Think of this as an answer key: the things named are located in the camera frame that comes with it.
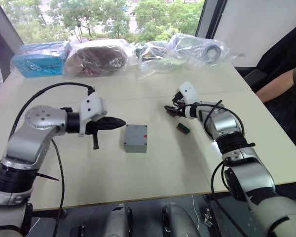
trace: black chair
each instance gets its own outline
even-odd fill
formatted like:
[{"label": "black chair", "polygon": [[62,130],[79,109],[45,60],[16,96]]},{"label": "black chair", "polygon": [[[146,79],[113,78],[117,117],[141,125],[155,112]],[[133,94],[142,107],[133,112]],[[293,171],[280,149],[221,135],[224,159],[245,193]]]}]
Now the black chair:
[{"label": "black chair", "polygon": [[254,92],[296,67],[296,27],[271,47],[244,80]]}]

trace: wire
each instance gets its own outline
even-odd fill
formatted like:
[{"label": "wire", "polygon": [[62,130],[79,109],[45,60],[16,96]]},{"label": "wire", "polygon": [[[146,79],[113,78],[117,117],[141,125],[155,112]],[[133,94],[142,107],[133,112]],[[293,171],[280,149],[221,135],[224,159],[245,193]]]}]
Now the wire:
[{"label": "wire", "polygon": [[64,171],[63,171],[63,166],[61,164],[58,147],[57,147],[54,139],[51,139],[51,142],[53,143],[53,145],[55,147],[55,150],[56,150],[56,154],[57,154],[57,158],[58,158],[58,162],[59,162],[60,174],[61,174],[61,185],[62,185],[61,200],[60,200],[58,215],[57,215],[55,228],[54,228],[54,233],[53,233],[53,237],[56,237],[58,226],[59,226],[59,219],[60,219],[60,216],[61,216],[62,211],[63,211],[64,197],[65,197],[65,178],[64,178]]},{"label": "wire", "polygon": [[223,185],[227,188],[227,190],[229,191],[229,187],[228,187],[228,185],[227,185],[227,183],[226,183],[226,181],[225,181],[225,177],[224,177],[224,175],[223,175],[223,170],[224,170],[224,168],[225,168],[225,165],[223,164],[223,165],[222,165],[222,172],[221,172],[222,183],[223,183]]},{"label": "wire", "polygon": [[36,224],[37,224],[39,221],[40,221],[40,217],[39,217],[39,219],[34,223],[34,225],[30,228],[29,232],[31,232],[31,230],[36,226]]},{"label": "wire", "polygon": [[33,95],[24,105],[23,107],[21,108],[20,112],[18,113],[17,117],[15,118],[15,121],[14,121],[14,124],[12,126],[12,129],[11,129],[11,132],[10,132],[10,135],[9,135],[9,139],[10,137],[14,134],[15,132],[15,129],[16,129],[16,126],[18,125],[18,122],[20,120],[20,117],[22,115],[22,113],[25,111],[25,109],[28,107],[28,105],[34,100],[36,99],[37,97],[39,97],[40,95],[42,95],[44,92],[52,89],[52,88],[55,88],[57,86],[61,86],[61,85],[77,85],[77,86],[83,86],[83,87],[87,87],[88,88],[88,94],[91,94],[92,92],[94,92],[95,90],[93,89],[93,87],[89,86],[89,85],[86,85],[86,84],[82,84],[82,83],[77,83],[77,82],[62,82],[62,83],[57,83],[57,84],[53,84],[53,85],[50,85],[42,90],[40,90],[39,92],[37,92],[35,95]]},{"label": "wire", "polygon": [[210,104],[201,104],[201,103],[187,104],[187,105],[182,105],[180,107],[181,108],[184,108],[184,107],[187,107],[187,106],[195,106],[195,105],[198,105],[198,106],[207,106],[207,107],[215,107],[215,108],[222,109],[222,110],[225,110],[225,111],[230,112],[239,121],[240,127],[241,127],[241,133],[242,133],[243,136],[245,135],[245,128],[244,128],[243,122],[241,121],[240,117],[234,111],[232,111],[230,109],[227,109],[227,108],[222,107],[222,106],[216,106],[216,105],[210,105]]},{"label": "wire", "polygon": [[192,200],[193,200],[194,212],[195,212],[195,215],[196,215],[196,218],[197,218],[197,230],[198,230],[198,228],[199,228],[199,218],[198,218],[198,214],[197,214],[196,209],[195,209],[194,195],[192,195]]},{"label": "wire", "polygon": [[213,111],[216,109],[216,107],[222,102],[222,100],[220,100],[219,102],[217,102],[213,107],[212,109],[210,110],[210,112],[208,113],[208,115],[206,116],[205,118],[205,121],[204,121],[204,129],[205,129],[205,132],[211,137],[213,138],[213,136],[211,135],[210,131],[208,130],[208,127],[207,127],[207,121],[208,119],[210,118],[210,116],[212,115]]},{"label": "wire", "polygon": [[248,237],[248,235],[243,231],[243,229],[241,229],[241,227],[236,223],[236,221],[229,215],[229,213],[224,209],[224,207],[218,202],[218,199],[216,197],[216,194],[215,194],[215,191],[214,191],[214,177],[215,177],[215,174],[216,174],[217,170],[222,165],[223,165],[223,162],[220,162],[219,165],[217,165],[217,167],[215,168],[215,170],[214,170],[214,172],[212,174],[212,178],[211,178],[211,191],[212,191],[214,201],[217,204],[217,206],[220,208],[220,210],[231,221],[231,223],[237,228],[237,230],[240,232],[240,234],[242,234],[243,237]]}]

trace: white table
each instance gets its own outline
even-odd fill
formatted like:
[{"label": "white table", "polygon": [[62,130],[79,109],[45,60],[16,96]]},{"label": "white table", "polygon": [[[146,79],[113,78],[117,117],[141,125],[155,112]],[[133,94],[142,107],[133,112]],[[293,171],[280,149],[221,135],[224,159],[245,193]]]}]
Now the white table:
[{"label": "white table", "polygon": [[[93,150],[91,136],[56,137],[65,173],[64,207],[209,193],[211,174],[221,161],[216,144],[197,120],[173,118],[163,108],[171,104],[175,89],[187,79],[194,84],[201,100],[223,99],[224,105],[240,116],[247,141],[256,143],[255,150],[276,184],[296,181],[296,147],[230,64],[190,72],[185,77],[154,75],[137,82],[132,77],[24,79],[12,73],[0,91],[0,158],[14,118],[31,95],[52,83],[79,81],[95,86],[107,100],[108,116],[121,118],[128,124],[148,125],[148,151],[125,153],[124,127],[99,131],[97,151]],[[62,96],[56,101],[59,93]],[[85,89],[59,87],[32,105],[70,106],[77,110],[85,96]],[[176,129],[179,122],[190,128],[191,133],[179,132]],[[52,146],[40,173],[60,178]],[[215,189],[225,190],[219,176]],[[31,202],[34,209],[57,208],[60,195],[60,182],[37,177]]]}]

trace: robotic arm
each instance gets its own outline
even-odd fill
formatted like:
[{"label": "robotic arm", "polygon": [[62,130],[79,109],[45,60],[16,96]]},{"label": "robotic arm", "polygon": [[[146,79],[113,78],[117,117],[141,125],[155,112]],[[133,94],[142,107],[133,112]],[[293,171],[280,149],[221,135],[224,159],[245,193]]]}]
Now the robotic arm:
[{"label": "robotic arm", "polygon": [[175,107],[167,112],[198,119],[209,136],[217,142],[229,190],[234,198],[246,201],[260,223],[265,236],[296,237],[296,203],[275,192],[271,174],[252,146],[248,144],[232,113],[222,104],[199,101],[190,82],[176,91]]},{"label": "robotic arm", "polygon": [[96,92],[81,102],[78,113],[71,108],[49,106],[27,111],[23,125],[10,137],[0,161],[0,236],[27,234],[33,209],[28,200],[51,139],[66,133],[92,135],[93,148],[98,149],[98,130],[125,125],[121,119],[105,117],[106,113],[105,102]]}]

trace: clear plastic wrap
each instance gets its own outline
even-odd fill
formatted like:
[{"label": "clear plastic wrap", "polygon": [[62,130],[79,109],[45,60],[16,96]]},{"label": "clear plastic wrap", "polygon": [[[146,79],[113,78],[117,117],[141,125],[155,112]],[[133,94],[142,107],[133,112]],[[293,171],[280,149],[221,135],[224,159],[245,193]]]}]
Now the clear plastic wrap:
[{"label": "clear plastic wrap", "polygon": [[137,64],[135,49],[124,39],[100,39],[73,46],[66,62],[68,74],[106,76]]},{"label": "clear plastic wrap", "polygon": [[140,62],[137,79],[155,72],[167,73],[180,68],[214,66],[244,56],[232,52],[223,42],[175,34],[169,42],[137,43],[136,55]]},{"label": "clear plastic wrap", "polygon": [[214,66],[239,56],[223,42],[177,33],[169,41],[176,57],[183,58],[192,66]]},{"label": "clear plastic wrap", "polygon": [[70,49],[68,41],[24,44],[11,59],[11,70],[16,67],[27,78],[61,75]]},{"label": "clear plastic wrap", "polygon": [[185,63],[185,60],[171,56],[173,52],[169,48],[167,41],[137,43],[135,48],[140,62],[140,73],[137,79],[144,78],[156,72],[167,73],[180,68]]}]

